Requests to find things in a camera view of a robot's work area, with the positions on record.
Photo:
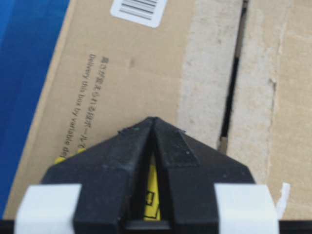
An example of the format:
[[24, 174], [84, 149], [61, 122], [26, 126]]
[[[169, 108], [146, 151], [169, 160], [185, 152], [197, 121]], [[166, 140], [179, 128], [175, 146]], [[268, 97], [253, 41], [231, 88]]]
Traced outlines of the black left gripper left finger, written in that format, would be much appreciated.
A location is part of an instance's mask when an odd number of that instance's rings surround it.
[[42, 184], [81, 185], [75, 233], [121, 234], [128, 220], [143, 219], [152, 126], [149, 117], [46, 171]]

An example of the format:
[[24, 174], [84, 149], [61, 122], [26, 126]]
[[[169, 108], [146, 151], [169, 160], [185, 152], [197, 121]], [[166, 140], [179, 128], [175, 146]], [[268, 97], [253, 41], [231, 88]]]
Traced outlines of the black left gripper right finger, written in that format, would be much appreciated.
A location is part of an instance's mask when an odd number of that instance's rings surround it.
[[249, 168], [157, 117], [152, 139], [161, 219], [175, 234], [218, 233], [214, 184], [254, 184]]

